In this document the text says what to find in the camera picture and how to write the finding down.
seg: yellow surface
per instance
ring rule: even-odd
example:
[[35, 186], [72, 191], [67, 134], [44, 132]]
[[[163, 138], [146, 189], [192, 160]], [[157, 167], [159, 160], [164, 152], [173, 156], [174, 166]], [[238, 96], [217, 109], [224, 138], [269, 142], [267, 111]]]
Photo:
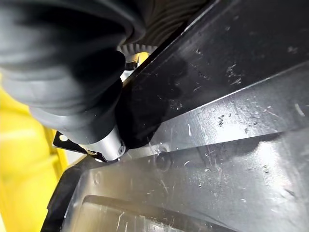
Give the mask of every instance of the yellow surface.
[[0, 212], [7, 232], [39, 232], [67, 166], [53, 131], [0, 88]]

